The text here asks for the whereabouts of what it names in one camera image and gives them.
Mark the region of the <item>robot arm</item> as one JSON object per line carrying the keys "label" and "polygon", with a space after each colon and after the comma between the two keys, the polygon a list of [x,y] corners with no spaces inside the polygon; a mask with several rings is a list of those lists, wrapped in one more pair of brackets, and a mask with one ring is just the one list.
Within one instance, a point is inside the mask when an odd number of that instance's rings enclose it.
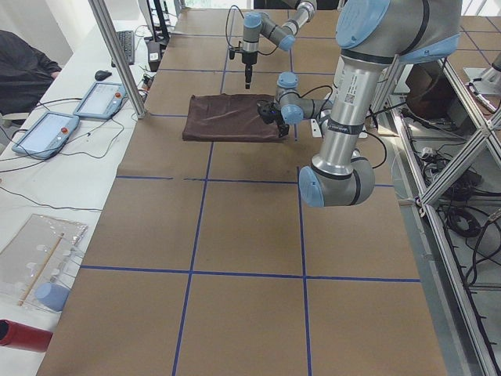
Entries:
{"label": "robot arm", "polygon": [[360,204],[375,175],[356,149],[383,69],[398,57],[426,63],[452,54],[460,38],[459,1],[350,1],[336,28],[341,70],[323,143],[299,173],[302,199],[311,207]]}
{"label": "robot arm", "polygon": [[258,61],[260,37],[269,40],[276,48],[289,52],[299,30],[312,20],[317,11],[317,1],[285,1],[296,12],[283,25],[278,25],[267,13],[252,11],[243,16],[242,41],[232,49],[238,53],[245,66],[245,89],[251,88],[253,66]]}

